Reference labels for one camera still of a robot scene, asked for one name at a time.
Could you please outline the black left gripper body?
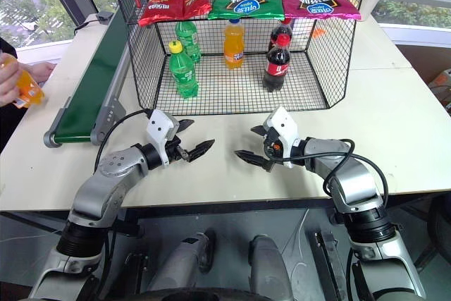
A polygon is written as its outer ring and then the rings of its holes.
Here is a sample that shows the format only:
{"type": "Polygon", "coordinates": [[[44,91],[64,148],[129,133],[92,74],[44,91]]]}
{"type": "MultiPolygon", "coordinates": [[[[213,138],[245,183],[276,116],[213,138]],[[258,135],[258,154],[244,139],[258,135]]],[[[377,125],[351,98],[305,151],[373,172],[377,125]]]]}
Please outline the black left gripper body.
{"type": "Polygon", "coordinates": [[[186,149],[183,149],[180,144],[181,139],[177,135],[175,135],[172,140],[166,142],[165,150],[170,164],[181,159],[186,162],[190,161],[190,155],[188,154],[188,151],[186,149]]]}

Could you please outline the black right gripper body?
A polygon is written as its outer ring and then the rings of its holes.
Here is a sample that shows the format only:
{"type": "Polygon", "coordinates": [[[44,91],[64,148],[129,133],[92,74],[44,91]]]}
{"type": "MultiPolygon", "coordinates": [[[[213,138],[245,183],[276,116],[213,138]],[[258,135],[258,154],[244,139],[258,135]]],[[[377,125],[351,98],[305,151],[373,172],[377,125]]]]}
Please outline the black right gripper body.
{"type": "Polygon", "coordinates": [[[280,135],[275,128],[263,129],[264,153],[268,159],[263,164],[283,164],[283,145],[279,139],[280,135]]]}

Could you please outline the person's bare hand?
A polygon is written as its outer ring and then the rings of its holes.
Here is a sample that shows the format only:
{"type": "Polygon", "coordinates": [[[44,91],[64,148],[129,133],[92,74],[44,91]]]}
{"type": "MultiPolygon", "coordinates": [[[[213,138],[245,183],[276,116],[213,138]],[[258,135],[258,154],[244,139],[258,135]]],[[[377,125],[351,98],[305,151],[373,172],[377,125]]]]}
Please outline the person's bare hand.
{"type": "Polygon", "coordinates": [[[13,61],[1,68],[1,106],[11,104],[20,95],[20,90],[17,86],[20,75],[21,69],[17,61],[13,61]]]}
{"type": "Polygon", "coordinates": [[[36,83],[45,83],[52,72],[54,71],[56,64],[50,62],[41,62],[34,65],[26,64],[28,73],[32,76],[36,83]]]}

